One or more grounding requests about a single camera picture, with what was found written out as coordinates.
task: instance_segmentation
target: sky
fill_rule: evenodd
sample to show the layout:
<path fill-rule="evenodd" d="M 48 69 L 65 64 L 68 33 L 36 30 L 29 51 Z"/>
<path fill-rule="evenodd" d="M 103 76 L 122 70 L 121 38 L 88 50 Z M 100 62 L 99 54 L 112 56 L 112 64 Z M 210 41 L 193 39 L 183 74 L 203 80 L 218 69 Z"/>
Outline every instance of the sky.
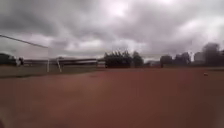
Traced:
<path fill-rule="evenodd" d="M 24 58 L 100 57 L 138 51 L 144 58 L 223 47 L 223 0 L 0 0 L 0 52 Z"/>

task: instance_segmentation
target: pole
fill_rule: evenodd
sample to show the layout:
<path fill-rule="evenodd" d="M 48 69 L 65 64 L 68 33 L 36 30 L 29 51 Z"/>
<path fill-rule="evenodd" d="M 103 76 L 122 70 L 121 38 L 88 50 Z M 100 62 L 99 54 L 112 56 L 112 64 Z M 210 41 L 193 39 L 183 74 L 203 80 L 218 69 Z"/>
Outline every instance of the pole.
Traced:
<path fill-rule="evenodd" d="M 60 66 L 60 63 L 59 63 L 58 59 L 57 59 L 57 64 L 58 64 L 59 71 L 62 72 L 61 66 Z"/>
<path fill-rule="evenodd" d="M 47 72 L 50 71 L 50 59 L 47 60 Z"/>

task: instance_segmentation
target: gray cloud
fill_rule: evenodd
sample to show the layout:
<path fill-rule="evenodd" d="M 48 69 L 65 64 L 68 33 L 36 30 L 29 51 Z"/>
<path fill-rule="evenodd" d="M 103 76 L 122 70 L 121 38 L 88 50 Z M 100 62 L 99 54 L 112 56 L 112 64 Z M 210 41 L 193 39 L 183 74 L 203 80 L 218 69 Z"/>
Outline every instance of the gray cloud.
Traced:
<path fill-rule="evenodd" d="M 128 49 L 158 58 L 195 52 L 209 41 L 223 45 L 223 5 L 222 0 L 0 0 L 0 32 L 73 52 L 54 55 Z M 47 56 L 30 46 L 10 47 L 22 56 L 24 51 Z"/>

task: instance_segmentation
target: field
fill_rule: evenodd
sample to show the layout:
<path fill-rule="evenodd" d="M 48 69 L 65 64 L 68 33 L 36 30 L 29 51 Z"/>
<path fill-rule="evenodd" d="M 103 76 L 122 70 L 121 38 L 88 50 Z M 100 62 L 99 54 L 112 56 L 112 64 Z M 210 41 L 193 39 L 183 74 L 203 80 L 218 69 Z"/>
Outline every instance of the field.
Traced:
<path fill-rule="evenodd" d="M 47 66 L 34 66 L 34 67 L 6 67 L 0 66 L 0 79 L 1 78 L 23 78 L 32 76 L 46 76 L 46 75 L 60 75 L 60 74 L 80 74 L 86 72 L 99 71 L 102 68 L 96 66 L 65 66 L 62 67 L 60 73 L 57 66 L 50 66 L 50 71 L 47 72 Z"/>
<path fill-rule="evenodd" d="M 0 84 L 6 128 L 224 127 L 221 70 L 113 69 Z"/>

